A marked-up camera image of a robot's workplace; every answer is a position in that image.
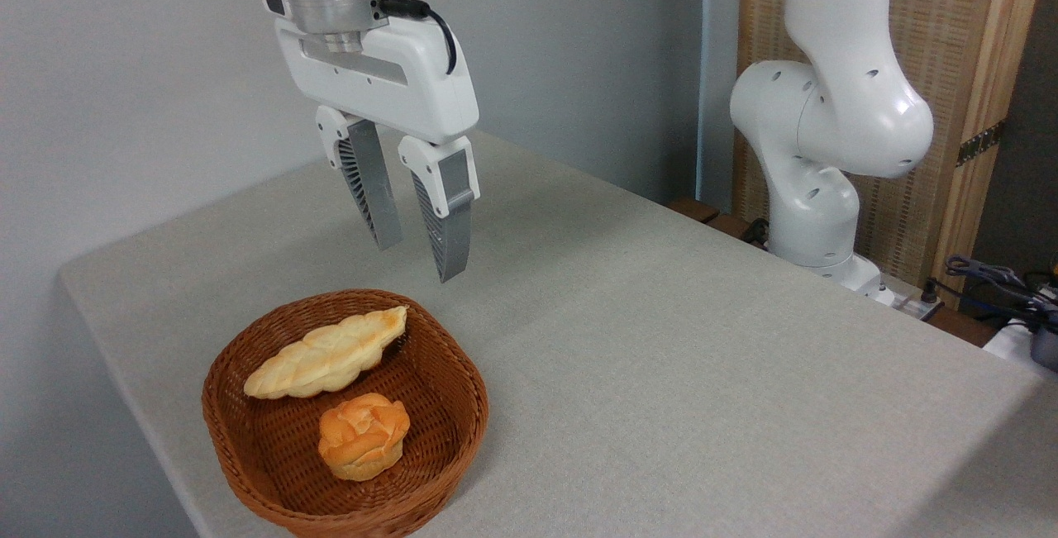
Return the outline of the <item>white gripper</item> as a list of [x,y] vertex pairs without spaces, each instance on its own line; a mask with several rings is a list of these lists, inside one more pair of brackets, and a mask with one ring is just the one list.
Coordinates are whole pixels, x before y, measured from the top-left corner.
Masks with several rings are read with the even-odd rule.
[[413,0],[262,0],[294,82],[321,104],[322,146],[380,251],[399,244],[402,230],[373,123],[411,135],[399,154],[444,283],[466,270],[471,251],[480,190],[462,135],[479,122],[479,104],[446,23],[428,7],[400,15],[399,1]]

